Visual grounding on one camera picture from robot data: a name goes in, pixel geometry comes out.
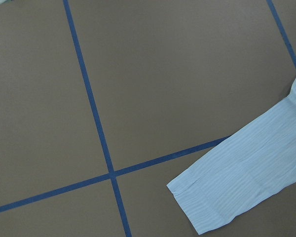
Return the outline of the light blue button shirt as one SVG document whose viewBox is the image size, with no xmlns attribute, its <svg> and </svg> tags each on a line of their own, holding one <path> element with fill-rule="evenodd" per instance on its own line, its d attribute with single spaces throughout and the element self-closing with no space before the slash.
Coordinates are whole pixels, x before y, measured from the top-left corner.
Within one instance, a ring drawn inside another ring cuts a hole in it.
<svg viewBox="0 0 296 237">
<path fill-rule="evenodd" d="M 296 79 L 290 93 L 212 148 L 167 188 L 201 235 L 296 182 Z"/>
</svg>

